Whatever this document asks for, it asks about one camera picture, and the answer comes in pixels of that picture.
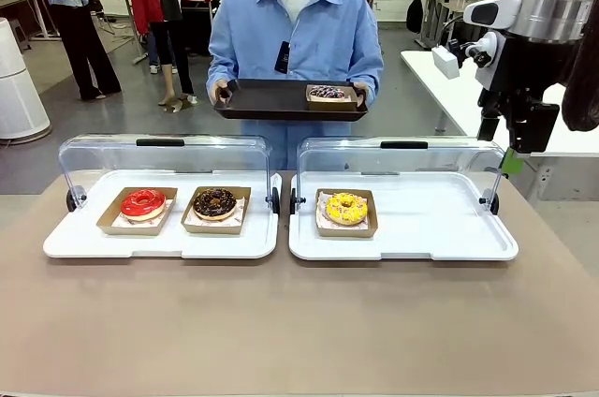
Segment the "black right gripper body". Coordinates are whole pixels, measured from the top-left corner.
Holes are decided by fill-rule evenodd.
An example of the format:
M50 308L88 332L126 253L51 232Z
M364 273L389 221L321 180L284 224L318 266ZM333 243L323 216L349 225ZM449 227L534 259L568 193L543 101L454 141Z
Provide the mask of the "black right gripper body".
M476 79L482 85L478 107L506 101L543 101L544 92L562 80L570 61L568 42L487 33L476 54Z

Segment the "person's left hand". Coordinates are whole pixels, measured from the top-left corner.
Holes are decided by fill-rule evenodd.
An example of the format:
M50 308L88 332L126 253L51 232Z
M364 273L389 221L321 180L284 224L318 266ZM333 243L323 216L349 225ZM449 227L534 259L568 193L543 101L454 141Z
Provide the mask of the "person's left hand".
M369 83L362 81L354 81L352 87L354 88L358 99L357 108L359 110L369 108L376 99L376 88L372 87Z

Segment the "person's right hand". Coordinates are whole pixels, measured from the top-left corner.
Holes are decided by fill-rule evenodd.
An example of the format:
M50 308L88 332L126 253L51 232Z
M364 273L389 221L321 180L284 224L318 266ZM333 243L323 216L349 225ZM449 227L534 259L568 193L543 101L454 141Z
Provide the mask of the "person's right hand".
M218 102L227 103L231 97L231 92L228 88L228 81L224 79L217 80L209 92L210 101L213 106Z

